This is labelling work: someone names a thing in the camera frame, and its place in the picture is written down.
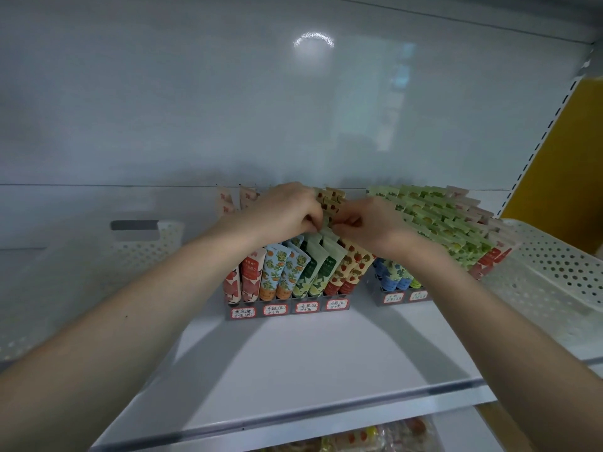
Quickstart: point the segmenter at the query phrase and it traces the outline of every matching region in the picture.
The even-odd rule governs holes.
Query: handwritten label
[[[241,307],[230,310],[230,317],[233,319],[250,319],[256,316],[256,309],[252,307]]]
[[[347,298],[330,299],[327,301],[327,311],[347,308]]]
[[[312,301],[310,303],[298,303],[296,305],[296,312],[316,312],[318,311],[318,301]]]
[[[390,293],[383,297],[385,304],[389,303],[400,303],[404,299],[404,293]]]
[[[427,290],[421,290],[420,292],[412,292],[409,300],[416,301],[418,299],[425,299],[425,298],[427,298],[427,295],[428,295]]]
[[[287,314],[286,304],[269,304],[264,306],[265,316],[278,316],[280,314]]]

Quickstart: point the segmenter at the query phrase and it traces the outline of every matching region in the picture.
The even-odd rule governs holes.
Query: yellow wall
[[[603,243],[603,80],[578,84],[502,217],[591,254]]]

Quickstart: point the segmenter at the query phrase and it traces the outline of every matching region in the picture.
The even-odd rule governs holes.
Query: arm
[[[410,231],[384,200],[345,204],[333,230],[400,263],[426,286],[489,387],[539,449],[603,444],[598,376],[483,288],[441,246]]]
[[[2,450],[86,450],[233,266],[321,222],[312,189],[275,187],[27,354],[0,375]]]

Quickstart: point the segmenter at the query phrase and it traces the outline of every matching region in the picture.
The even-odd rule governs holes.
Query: forearm
[[[249,246],[232,232],[194,240],[2,373],[3,449],[89,447]]]
[[[429,290],[489,387],[532,441],[544,450],[603,444],[603,409],[595,401],[603,399],[599,378],[441,247],[419,241],[411,254],[400,255],[400,263]]]

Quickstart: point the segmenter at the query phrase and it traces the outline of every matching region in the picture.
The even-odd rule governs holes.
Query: hand
[[[429,242],[404,223],[391,201],[378,196],[343,203],[332,224],[336,235],[402,264],[420,250],[417,245]]]
[[[289,182],[263,193],[245,211],[224,216],[216,227],[248,235],[251,250],[255,250],[300,233],[316,232],[322,224],[323,209],[312,187]]]

